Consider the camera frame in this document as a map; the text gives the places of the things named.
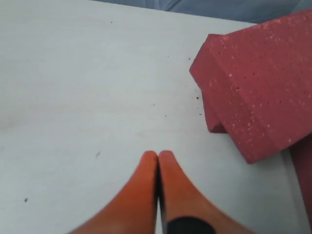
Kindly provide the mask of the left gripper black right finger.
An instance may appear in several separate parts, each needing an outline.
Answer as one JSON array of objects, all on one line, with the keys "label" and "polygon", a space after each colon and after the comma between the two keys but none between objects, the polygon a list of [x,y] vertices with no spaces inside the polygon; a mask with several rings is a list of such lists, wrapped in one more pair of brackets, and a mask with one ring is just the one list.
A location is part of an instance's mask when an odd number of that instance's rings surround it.
[{"label": "left gripper black right finger", "polygon": [[211,203],[184,174],[173,152],[160,152],[158,161],[164,234],[254,233]]}]

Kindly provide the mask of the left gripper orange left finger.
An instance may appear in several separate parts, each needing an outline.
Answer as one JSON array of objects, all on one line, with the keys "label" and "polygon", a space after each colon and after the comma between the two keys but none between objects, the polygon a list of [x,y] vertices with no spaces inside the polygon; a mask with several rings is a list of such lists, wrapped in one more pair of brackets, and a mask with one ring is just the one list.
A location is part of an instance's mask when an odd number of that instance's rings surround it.
[{"label": "left gripper orange left finger", "polygon": [[95,216],[72,234],[154,234],[157,214],[158,156],[143,153],[131,178]]}]

